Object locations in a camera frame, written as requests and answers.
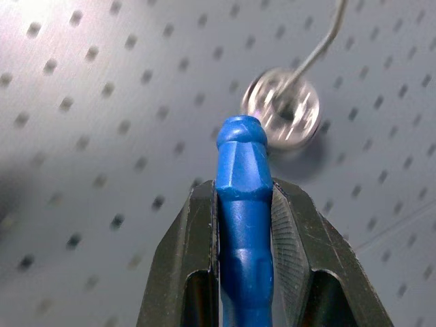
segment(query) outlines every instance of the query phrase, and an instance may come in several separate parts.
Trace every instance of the pegboard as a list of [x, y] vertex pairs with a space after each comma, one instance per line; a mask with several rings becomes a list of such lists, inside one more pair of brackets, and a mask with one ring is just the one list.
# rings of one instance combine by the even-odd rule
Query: pegboard
[[[154, 250], [265, 69], [333, 1], [0, 2], [0, 326], [135, 326]], [[395, 326], [433, 326], [436, 3], [349, 0], [308, 72], [322, 128], [272, 155], [356, 250]]]

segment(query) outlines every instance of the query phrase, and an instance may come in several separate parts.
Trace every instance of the blue handle grip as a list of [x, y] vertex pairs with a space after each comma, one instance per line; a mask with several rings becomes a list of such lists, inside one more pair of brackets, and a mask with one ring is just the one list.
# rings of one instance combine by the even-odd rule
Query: blue handle grip
[[266, 134], [251, 116], [225, 121], [217, 139], [221, 299], [225, 327], [271, 327], [273, 180]]

